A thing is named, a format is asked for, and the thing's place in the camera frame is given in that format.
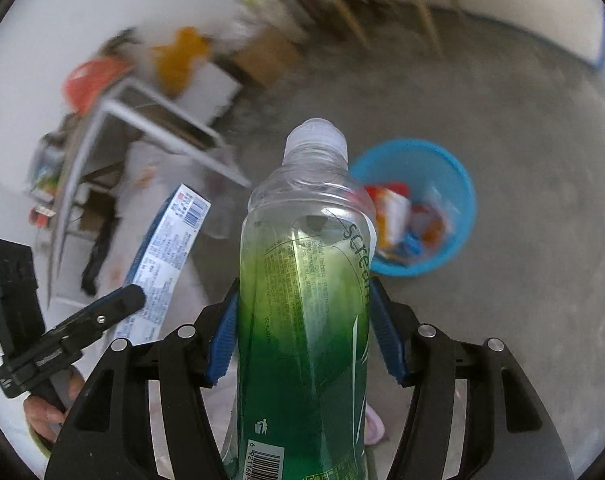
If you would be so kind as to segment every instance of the human hand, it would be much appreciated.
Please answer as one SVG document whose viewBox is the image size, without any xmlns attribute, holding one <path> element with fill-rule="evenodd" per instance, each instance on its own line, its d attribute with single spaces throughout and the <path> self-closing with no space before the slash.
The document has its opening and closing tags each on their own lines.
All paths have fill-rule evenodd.
<svg viewBox="0 0 605 480">
<path fill-rule="evenodd" d="M 71 367 L 71 378 L 69 380 L 68 396 L 73 402 L 76 400 L 85 381 L 80 372 L 75 367 Z M 62 424 L 67 418 L 69 410 L 65 413 L 60 412 L 41 397 L 31 395 L 23 403 L 27 423 L 34 428 L 34 431 L 49 440 L 55 442 L 56 434 L 49 427 L 49 424 Z"/>
</svg>

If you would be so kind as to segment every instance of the screw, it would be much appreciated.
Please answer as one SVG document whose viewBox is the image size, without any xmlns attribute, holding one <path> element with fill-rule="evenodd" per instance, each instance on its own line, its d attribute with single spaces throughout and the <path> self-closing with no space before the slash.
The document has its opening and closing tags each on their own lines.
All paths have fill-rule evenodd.
<svg viewBox="0 0 605 480">
<path fill-rule="evenodd" d="M 183 339 L 189 339 L 196 333 L 196 329 L 193 325 L 183 325 L 178 329 L 178 337 Z"/>
<path fill-rule="evenodd" d="M 436 335 L 436 329 L 431 325 L 420 325 L 419 334 L 423 337 L 433 337 Z"/>
<path fill-rule="evenodd" d="M 111 349 L 114 352 L 122 352 L 125 348 L 127 348 L 127 339 L 119 338 L 111 343 Z"/>
<path fill-rule="evenodd" d="M 487 341 L 487 346 L 494 352 L 502 352 L 505 349 L 505 344 L 500 339 L 496 339 L 495 337 L 492 337 L 489 341 Z"/>
</svg>

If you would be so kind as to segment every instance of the bottle cap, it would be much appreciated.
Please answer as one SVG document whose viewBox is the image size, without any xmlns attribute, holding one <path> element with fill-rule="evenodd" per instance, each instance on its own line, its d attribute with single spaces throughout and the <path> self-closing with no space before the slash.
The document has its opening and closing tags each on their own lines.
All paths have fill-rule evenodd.
<svg viewBox="0 0 605 480">
<path fill-rule="evenodd" d="M 347 161 L 347 141 L 336 126 L 324 119 L 309 119 L 287 137 L 284 156 L 304 145 L 330 148 Z"/>
</svg>

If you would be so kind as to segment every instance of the cardboard box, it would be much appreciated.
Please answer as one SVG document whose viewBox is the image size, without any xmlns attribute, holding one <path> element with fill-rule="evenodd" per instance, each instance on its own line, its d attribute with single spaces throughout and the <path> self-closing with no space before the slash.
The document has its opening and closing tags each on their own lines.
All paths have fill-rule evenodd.
<svg viewBox="0 0 605 480">
<path fill-rule="evenodd" d="M 238 67 L 266 88 L 301 59 L 298 49 L 271 27 L 233 57 Z"/>
<path fill-rule="evenodd" d="M 113 338 L 124 337 L 134 345 L 158 339 L 180 271 L 209 208 L 207 200 L 184 184 L 160 208 L 123 283 L 142 287 L 145 306 L 116 325 Z"/>
</svg>

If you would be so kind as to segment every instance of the bottle label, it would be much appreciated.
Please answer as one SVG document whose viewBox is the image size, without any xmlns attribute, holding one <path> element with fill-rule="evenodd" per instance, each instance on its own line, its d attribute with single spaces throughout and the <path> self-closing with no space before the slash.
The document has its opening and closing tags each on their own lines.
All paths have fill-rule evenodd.
<svg viewBox="0 0 605 480">
<path fill-rule="evenodd" d="M 372 226 L 359 223 L 303 215 L 282 225 L 253 221 L 246 232 L 238 310 L 238 442 L 245 467 L 236 480 L 365 477 L 366 230 Z M 270 473 L 260 471 L 265 451 L 250 438 L 282 449 L 280 461 L 276 451 L 266 452 Z"/>
<path fill-rule="evenodd" d="M 282 462 L 284 462 L 284 447 L 249 440 L 242 478 L 243 480 L 281 480 Z"/>
</svg>

